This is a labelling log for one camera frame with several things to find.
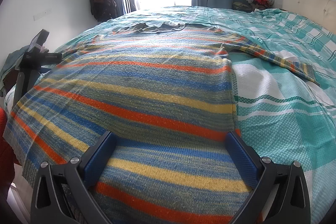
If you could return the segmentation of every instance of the silver bolt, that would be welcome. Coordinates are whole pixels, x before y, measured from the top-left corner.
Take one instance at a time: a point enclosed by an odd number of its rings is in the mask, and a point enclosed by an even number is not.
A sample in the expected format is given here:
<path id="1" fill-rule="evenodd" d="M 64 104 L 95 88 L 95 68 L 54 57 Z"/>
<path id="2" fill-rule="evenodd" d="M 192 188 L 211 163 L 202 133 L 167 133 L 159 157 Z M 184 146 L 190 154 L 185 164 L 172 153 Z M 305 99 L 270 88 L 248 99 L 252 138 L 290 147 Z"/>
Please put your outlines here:
<path id="1" fill-rule="evenodd" d="M 44 161 L 41 163 L 41 168 L 46 168 L 48 166 L 48 162 Z"/>
<path id="2" fill-rule="evenodd" d="M 78 157 L 73 157 L 73 158 L 70 160 L 70 162 L 71 162 L 72 164 L 76 164 L 77 162 L 79 162 L 79 158 L 78 158 Z"/>
<path id="3" fill-rule="evenodd" d="M 299 163 L 297 160 L 294 162 L 294 165 L 295 165 L 296 167 L 301 167 L 301 163 Z"/>
<path id="4" fill-rule="evenodd" d="M 261 160 L 266 163 L 266 164 L 270 164 L 271 163 L 271 159 L 269 157 L 262 157 Z"/>

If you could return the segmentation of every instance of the bedspread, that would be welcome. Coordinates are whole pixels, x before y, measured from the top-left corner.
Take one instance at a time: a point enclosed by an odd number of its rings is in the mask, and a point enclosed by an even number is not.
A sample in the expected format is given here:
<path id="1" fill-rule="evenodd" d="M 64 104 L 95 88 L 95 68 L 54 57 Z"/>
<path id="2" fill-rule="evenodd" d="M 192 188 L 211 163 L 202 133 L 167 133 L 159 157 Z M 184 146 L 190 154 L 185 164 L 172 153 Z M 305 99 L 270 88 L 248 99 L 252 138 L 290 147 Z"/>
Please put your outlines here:
<path id="1" fill-rule="evenodd" d="M 227 57 L 225 36 L 305 63 L 315 83 L 244 52 Z M 222 145 L 239 128 L 259 155 L 302 163 L 318 223 L 336 197 L 335 41 L 274 9 L 131 13 L 60 47 L 67 59 L 14 107 L 4 137 L 33 183 L 43 160 L 80 156 L 111 130 L 121 141 L 94 192 L 111 219 L 225 223 L 249 193 Z"/>

